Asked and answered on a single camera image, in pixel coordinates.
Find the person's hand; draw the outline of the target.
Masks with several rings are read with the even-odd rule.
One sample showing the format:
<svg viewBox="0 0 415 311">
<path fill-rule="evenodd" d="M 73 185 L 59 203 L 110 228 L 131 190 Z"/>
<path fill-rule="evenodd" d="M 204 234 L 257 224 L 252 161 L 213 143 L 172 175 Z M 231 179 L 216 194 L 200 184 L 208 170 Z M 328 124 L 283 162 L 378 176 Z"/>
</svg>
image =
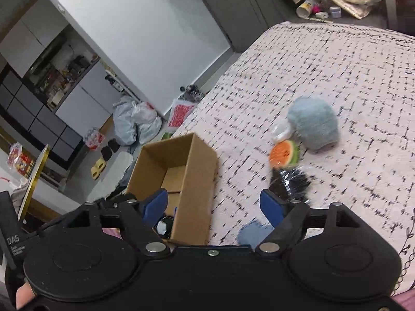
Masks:
<svg viewBox="0 0 415 311">
<path fill-rule="evenodd" d="M 36 297 L 31 285 L 26 282 L 16 292 L 16 309 L 20 310 Z"/>
</svg>

